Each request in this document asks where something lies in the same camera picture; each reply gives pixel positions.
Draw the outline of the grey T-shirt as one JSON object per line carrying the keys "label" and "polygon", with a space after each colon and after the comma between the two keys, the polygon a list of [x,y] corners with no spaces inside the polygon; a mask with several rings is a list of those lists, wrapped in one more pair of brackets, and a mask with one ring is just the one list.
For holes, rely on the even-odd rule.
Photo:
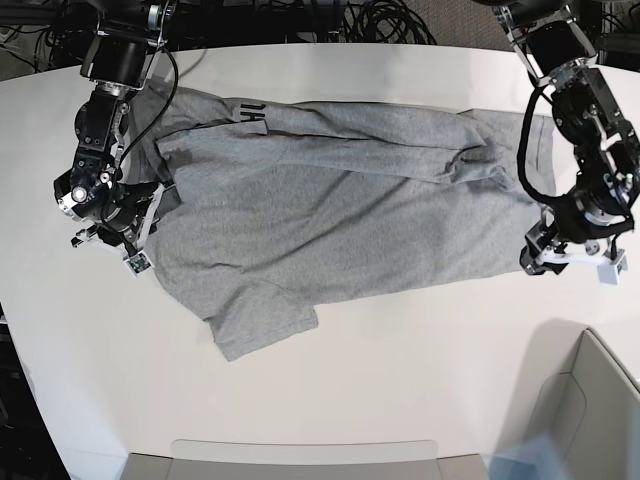
{"label": "grey T-shirt", "polygon": [[180,197],[146,246],[155,276],[230,361],[315,328],[320,304],[514,272],[539,217],[517,113],[160,82],[131,108],[131,179],[166,174]]}

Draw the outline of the beige bin at right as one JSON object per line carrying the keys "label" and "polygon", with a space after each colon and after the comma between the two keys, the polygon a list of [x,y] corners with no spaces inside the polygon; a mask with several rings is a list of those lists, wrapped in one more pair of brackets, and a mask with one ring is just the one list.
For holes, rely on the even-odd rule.
{"label": "beige bin at right", "polygon": [[532,430],[540,479],[639,477],[639,383],[592,330],[543,385]]}

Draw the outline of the beige bin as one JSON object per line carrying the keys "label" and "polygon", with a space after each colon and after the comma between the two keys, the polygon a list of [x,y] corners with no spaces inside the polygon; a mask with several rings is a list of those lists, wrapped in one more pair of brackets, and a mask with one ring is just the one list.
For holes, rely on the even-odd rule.
{"label": "beige bin", "polygon": [[123,479],[487,479],[478,454],[438,456],[431,440],[256,444],[180,439],[167,456],[131,453]]}
{"label": "beige bin", "polygon": [[639,383],[592,330],[543,385],[532,430],[540,479],[639,477]]}

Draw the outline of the beige bin at bottom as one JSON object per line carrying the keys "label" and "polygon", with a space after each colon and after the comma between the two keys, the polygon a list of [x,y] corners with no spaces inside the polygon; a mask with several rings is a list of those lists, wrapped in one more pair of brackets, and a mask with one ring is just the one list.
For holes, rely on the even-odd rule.
{"label": "beige bin at bottom", "polygon": [[478,454],[438,456],[431,440],[256,444],[180,439],[167,456],[131,453],[123,479],[487,479]]}

